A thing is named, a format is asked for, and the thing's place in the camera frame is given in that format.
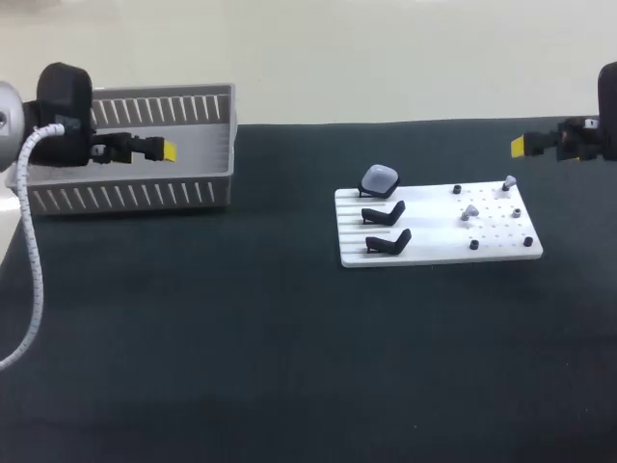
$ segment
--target white cable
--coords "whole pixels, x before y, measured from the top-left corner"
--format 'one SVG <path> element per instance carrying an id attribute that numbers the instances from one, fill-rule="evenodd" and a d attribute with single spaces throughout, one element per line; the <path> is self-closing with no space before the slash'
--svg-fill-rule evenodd
<path id="1" fill-rule="evenodd" d="M 6 359 L 0 361 L 0 371 L 10 367 L 28 350 L 39 332 L 40 321 L 42 319 L 42 270 L 40 268 L 39 246 L 35 237 L 35 228 L 32 224 L 30 213 L 30 201 L 28 200 L 28 159 L 37 143 L 43 138 L 61 136 L 65 134 L 65 127 L 59 123 L 52 123 L 43 128 L 38 128 L 26 139 L 23 144 L 19 157 L 17 158 L 17 197 L 21 209 L 21 225 L 26 236 L 26 247 L 28 248 L 28 258 L 32 269 L 32 284 L 34 287 L 34 302 L 32 306 L 32 318 L 28 332 L 19 347 Z"/>

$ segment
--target basket slot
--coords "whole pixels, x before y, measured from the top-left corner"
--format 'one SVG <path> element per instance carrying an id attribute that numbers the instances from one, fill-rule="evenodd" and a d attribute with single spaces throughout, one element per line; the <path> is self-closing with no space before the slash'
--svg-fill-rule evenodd
<path id="1" fill-rule="evenodd" d="M 131 120 L 131 123 L 144 123 L 142 119 L 142 111 L 137 104 L 137 99 L 135 98 L 127 98 L 124 100 L 126 103 L 126 111 L 128 113 L 128 118 Z"/>
<path id="2" fill-rule="evenodd" d="M 186 109 L 184 108 L 184 102 L 179 96 L 171 98 L 172 109 L 174 110 L 175 120 L 178 123 L 186 123 Z"/>
<path id="3" fill-rule="evenodd" d="M 195 96 L 195 106 L 197 108 L 197 118 L 200 123 L 208 122 L 208 108 L 205 100 L 205 96 Z"/>
<path id="4" fill-rule="evenodd" d="M 49 200 L 49 203 L 51 204 L 49 209 L 60 210 L 60 205 L 58 204 L 58 199 L 56 198 L 56 194 L 54 193 L 54 191 L 48 188 L 45 190 L 45 195 L 47 196 L 47 199 Z"/>
<path id="5" fill-rule="evenodd" d="M 32 207 L 33 212 L 46 212 L 47 211 L 47 203 L 45 202 L 44 196 L 39 192 L 39 190 L 33 190 L 30 193 L 30 207 Z"/>
<path id="6" fill-rule="evenodd" d="M 138 191 L 135 194 L 138 198 L 140 198 L 138 201 L 147 207 L 152 207 L 155 205 L 154 197 L 152 196 L 152 192 L 150 190 L 150 188 L 142 183 L 139 185 Z"/>
<path id="7" fill-rule="evenodd" d="M 190 191 L 185 182 L 178 182 L 175 184 L 175 198 L 179 204 L 196 204 L 197 198 L 193 191 Z"/>
<path id="8" fill-rule="evenodd" d="M 85 196 L 86 204 L 90 204 L 94 209 L 100 209 L 100 205 L 98 203 L 98 198 L 96 197 L 96 193 L 92 187 L 87 187 L 86 191 L 88 192 Z"/>
<path id="9" fill-rule="evenodd" d="M 229 95 L 218 95 L 219 119 L 223 123 L 229 123 Z"/>
<path id="10" fill-rule="evenodd" d="M 93 102 L 93 113 L 94 119 L 96 120 L 96 126 L 98 127 L 106 127 L 109 124 L 107 119 L 107 111 L 105 110 L 105 105 L 103 101 L 100 99 Z"/>
<path id="11" fill-rule="evenodd" d="M 197 196 L 197 201 L 202 204 L 203 203 L 203 195 L 201 194 L 201 187 L 198 181 L 193 185 L 195 186 L 195 195 Z"/>
<path id="12" fill-rule="evenodd" d="M 76 208 L 78 209 L 88 208 L 86 206 L 86 197 L 82 194 L 82 191 L 80 191 L 79 188 L 72 188 L 72 190 L 69 190 L 69 191 L 72 192 L 71 197 L 72 197 L 73 204 L 75 205 Z"/>
<path id="13" fill-rule="evenodd" d="M 90 122 L 92 124 L 92 127 L 97 128 L 98 127 L 98 121 L 96 120 L 96 114 L 94 113 L 94 108 L 92 108 L 90 110 Z"/>
<path id="14" fill-rule="evenodd" d="M 217 192 L 211 181 L 200 181 L 201 202 L 203 204 L 213 204 L 216 202 Z"/>
<path id="15" fill-rule="evenodd" d="M 120 115 L 116 110 L 116 106 L 111 99 L 103 99 L 103 107 L 105 108 L 105 114 L 107 115 L 107 126 L 118 127 L 120 125 Z"/>
<path id="16" fill-rule="evenodd" d="M 152 122 L 163 124 L 163 105 L 159 98 L 148 98 L 148 107 L 152 115 Z"/>
<path id="17" fill-rule="evenodd" d="M 131 124 L 130 115 L 128 114 L 128 106 L 126 105 L 126 101 L 124 99 L 114 99 L 114 108 L 116 109 L 116 114 L 118 115 L 118 119 L 120 120 L 120 125 L 129 125 Z"/>
<path id="18" fill-rule="evenodd" d="M 153 194 L 151 194 L 153 198 L 152 202 L 154 204 L 165 205 L 165 199 L 166 199 L 165 188 L 161 188 L 161 185 L 158 183 L 153 183 L 152 187 L 154 189 Z"/>
<path id="19" fill-rule="evenodd" d="M 177 194 L 175 193 L 174 184 L 164 182 L 164 183 L 160 183 L 160 185 L 161 185 L 161 194 L 163 195 L 165 204 L 171 205 L 171 206 L 177 205 L 178 197 L 177 197 Z"/>
<path id="20" fill-rule="evenodd" d="M 185 96 L 182 99 L 182 103 L 184 103 L 184 112 L 186 114 L 186 122 L 197 123 L 199 120 L 199 115 L 197 112 L 197 102 L 195 101 L 195 97 Z"/>
<path id="21" fill-rule="evenodd" d="M 205 97 L 205 105 L 206 105 L 206 111 L 207 111 L 207 116 L 208 116 L 209 121 L 218 121 L 219 119 L 219 113 L 217 111 L 214 98 L 215 98 L 214 95 L 207 95 Z"/>
<path id="22" fill-rule="evenodd" d="M 61 197 L 62 207 L 64 208 L 68 207 L 68 209 L 72 211 L 73 203 L 68 197 L 67 190 L 65 188 L 60 189 L 60 197 Z"/>
<path id="23" fill-rule="evenodd" d="M 177 114 L 175 113 L 174 108 L 172 107 L 172 99 L 171 98 L 158 98 L 158 101 L 161 103 L 163 121 L 168 124 L 175 123 Z"/>
<path id="24" fill-rule="evenodd" d="M 151 123 L 154 123 L 154 118 L 152 116 L 152 110 L 150 109 L 149 101 L 145 98 L 138 98 L 136 101 L 144 124 L 150 125 Z"/>
<path id="25" fill-rule="evenodd" d="M 135 188 L 133 188 L 133 185 L 126 185 L 126 192 L 127 192 L 127 204 L 130 204 L 131 207 L 139 207 L 140 204 L 137 193 L 135 192 Z"/>
<path id="26" fill-rule="evenodd" d="M 96 186 L 93 188 L 93 191 L 98 190 L 96 193 L 96 198 L 98 199 L 98 205 L 103 210 L 111 210 L 114 208 L 114 204 L 112 203 L 112 191 L 111 188 L 107 186 Z"/>
<path id="27" fill-rule="evenodd" d="M 128 197 L 128 192 L 122 191 L 119 185 L 110 185 L 107 191 L 109 192 L 109 199 L 114 209 L 126 209 L 127 207 L 131 207 L 131 200 Z"/>

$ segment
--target white board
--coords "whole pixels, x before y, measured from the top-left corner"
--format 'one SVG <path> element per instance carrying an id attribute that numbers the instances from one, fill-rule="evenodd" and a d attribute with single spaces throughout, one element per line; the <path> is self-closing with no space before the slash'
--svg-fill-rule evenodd
<path id="1" fill-rule="evenodd" d="M 340 260 L 345 267 L 385 267 L 538 259 L 542 245 L 519 187 L 502 191 L 502 184 L 503 180 L 462 183 L 459 195 L 452 192 L 454 185 L 405 186 L 387 200 L 359 198 L 357 189 L 336 190 Z M 405 202 L 406 209 L 393 227 L 362 224 L 364 207 L 389 213 L 399 201 Z M 463 221 L 461 215 L 470 204 L 480 215 Z M 522 213 L 518 219 L 512 216 L 517 208 Z M 405 229 L 412 232 L 412 240 L 400 256 L 366 251 L 367 237 L 395 241 Z M 525 247 L 528 236 L 533 244 Z M 469 247 L 473 239 L 479 241 L 475 251 Z"/>

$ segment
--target dark table cloth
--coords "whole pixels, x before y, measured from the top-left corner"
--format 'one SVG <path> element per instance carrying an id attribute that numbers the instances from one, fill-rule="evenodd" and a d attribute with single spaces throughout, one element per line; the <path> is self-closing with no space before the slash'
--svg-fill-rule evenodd
<path id="1" fill-rule="evenodd" d="M 554 123 L 242 126 L 226 211 L 38 219 L 0 461 L 617 461 L 617 164 L 510 159 Z M 515 176 L 544 256 L 342 268 L 334 192 L 374 163 Z M 0 272 L 5 355 L 21 231 Z"/>

